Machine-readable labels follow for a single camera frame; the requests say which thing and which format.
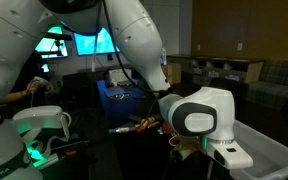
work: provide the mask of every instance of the couch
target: couch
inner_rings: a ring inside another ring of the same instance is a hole
[[[288,101],[288,61],[265,61],[259,81],[249,84],[246,99],[281,110]]]

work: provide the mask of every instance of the person's hand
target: person's hand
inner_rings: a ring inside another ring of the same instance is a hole
[[[32,80],[27,86],[26,90],[22,91],[23,96],[28,96],[35,93],[40,88],[38,80]]]

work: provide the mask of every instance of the cardboard box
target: cardboard box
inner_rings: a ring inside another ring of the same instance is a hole
[[[162,70],[171,85],[181,83],[181,64],[168,63]]]

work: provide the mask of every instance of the white container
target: white container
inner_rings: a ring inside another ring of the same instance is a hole
[[[231,170],[235,180],[279,180],[288,178],[288,148],[260,132],[235,121],[235,140],[253,158],[251,168]]]

